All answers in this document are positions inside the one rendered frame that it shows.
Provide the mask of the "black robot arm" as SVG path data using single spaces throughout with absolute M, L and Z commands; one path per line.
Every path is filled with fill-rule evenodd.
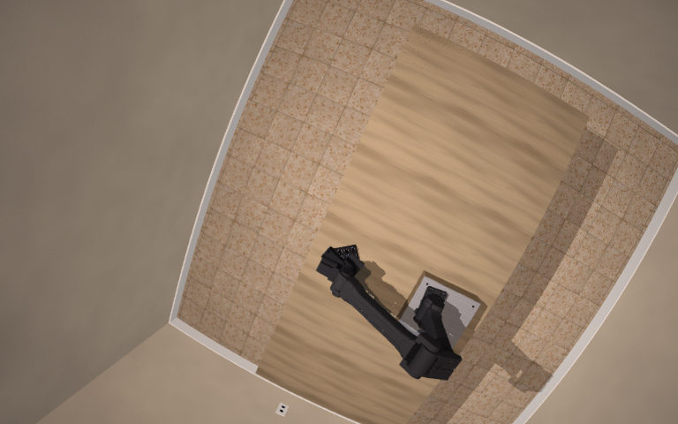
M 354 277 L 351 267 L 355 262 L 349 256 L 342 260 L 331 246 L 321 258 L 316 271 L 332 282 L 332 294 L 355 307 L 399 351 L 403 358 L 399 365 L 411 377 L 449 379 L 462 358 L 453 352 L 442 323 L 441 313 L 447 297 L 445 291 L 432 286 L 426 288 L 413 318 L 426 332 L 419 333 L 417 337 L 365 291 Z

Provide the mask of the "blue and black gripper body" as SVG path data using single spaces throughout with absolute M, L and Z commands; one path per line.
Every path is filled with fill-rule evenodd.
M 365 264 L 360 259 L 358 259 L 354 253 L 351 253 L 348 256 L 355 262 L 351 268 L 354 270 L 354 274 L 357 274 Z

